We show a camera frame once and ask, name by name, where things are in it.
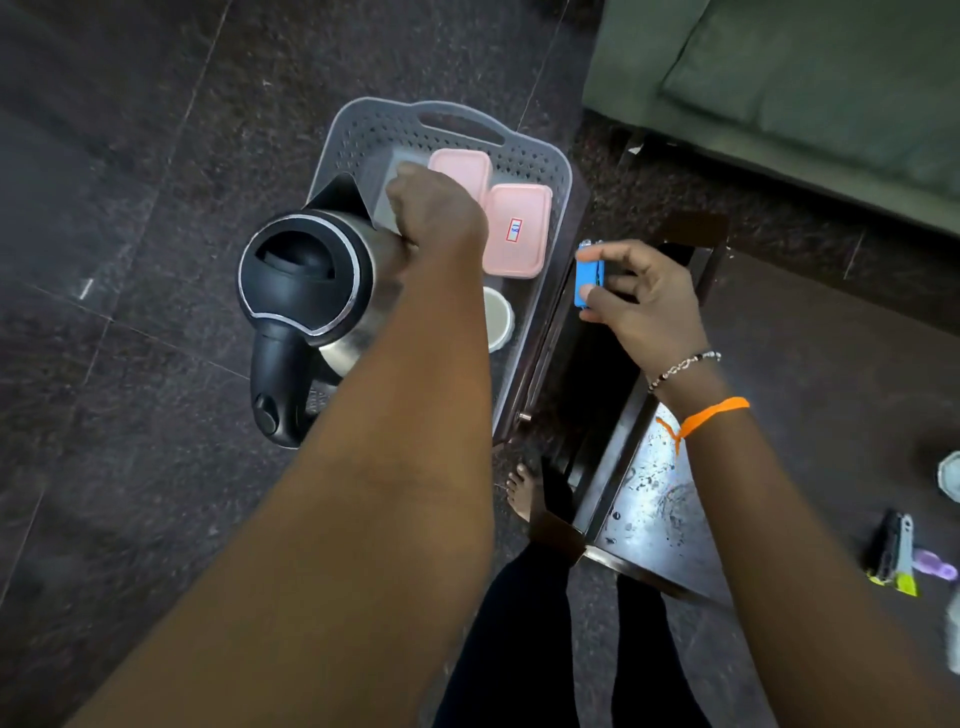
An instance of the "silver bracelet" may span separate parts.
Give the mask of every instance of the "silver bracelet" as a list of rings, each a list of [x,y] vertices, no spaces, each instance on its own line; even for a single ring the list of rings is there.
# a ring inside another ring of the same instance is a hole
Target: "silver bracelet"
[[[652,382],[650,382],[650,386],[647,387],[647,392],[649,394],[653,394],[654,390],[657,389],[657,387],[663,384],[667,379],[672,377],[674,374],[676,374],[677,372],[682,372],[691,364],[696,364],[698,361],[703,361],[704,359],[716,359],[717,361],[720,361],[720,352],[703,352],[703,353],[698,353],[695,356],[691,356],[688,359],[684,359],[682,362],[680,362],[680,364],[675,364],[674,366],[670,367],[666,372],[664,372],[663,374],[658,376],[656,379],[654,379]]]

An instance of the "black leggings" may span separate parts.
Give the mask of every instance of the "black leggings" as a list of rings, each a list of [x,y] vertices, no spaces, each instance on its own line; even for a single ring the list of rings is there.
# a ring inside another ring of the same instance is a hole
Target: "black leggings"
[[[434,728],[579,726],[573,700],[569,564],[530,544],[493,580],[450,676]],[[653,587],[616,580],[620,610],[614,728],[709,726],[677,657]],[[651,712],[650,706],[658,706]]]

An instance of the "gray handle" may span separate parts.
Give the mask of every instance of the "gray handle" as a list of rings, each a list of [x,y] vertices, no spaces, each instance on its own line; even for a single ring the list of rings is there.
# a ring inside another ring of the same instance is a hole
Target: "gray handle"
[[[471,107],[464,106],[463,104],[455,104],[452,101],[419,101],[415,104],[409,104],[408,108],[414,113],[417,117],[417,120],[420,122],[420,125],[425,129],[433,129],[434,127],[427,127],[420,121],[420,115],[423,113],[439,113],[446,114],[449,116],[456,116],[461,119],[466,119],[471,121],[474,124],[479,124],[482,127],[489,129],[490,131],[502,136],[504,140],[508,139],[511,136],[516,136],[516,132],[513,129],[510,129],[506,125],[500,123],[494,119],[489,114],[484,113],[483,111],[478,111],[477,109],[472,109]],[[441,131],[456,133],[460,135],[469,135],[464,134],[463,132],[456,129],[442,129]]]

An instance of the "blue lighter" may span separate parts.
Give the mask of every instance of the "blue lighter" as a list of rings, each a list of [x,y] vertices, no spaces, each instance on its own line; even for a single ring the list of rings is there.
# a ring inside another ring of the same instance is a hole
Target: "blue lighter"
[[[584,240],[584,242],[577,246],[577,249],[585,248],[587,245],[593,245],[593,241]],[[594,260],[592,263],[581,263],[579,260],[577,261],[576,287],[573,289],[573,304],[577,306],[577,308],[587,308],[587,302],[580,298],[581,286],[585,283],[603,285],[603,269],[603,260]]]

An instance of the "person's left hand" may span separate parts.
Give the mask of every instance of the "person's left hand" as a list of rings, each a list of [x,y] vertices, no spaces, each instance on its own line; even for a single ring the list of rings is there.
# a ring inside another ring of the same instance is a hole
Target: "person's left hand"
[[[447,175],[403,161],[387,184],[387,198],[400,234],[422,250],[469,246],[475,252],[483,251],[487,215]]]

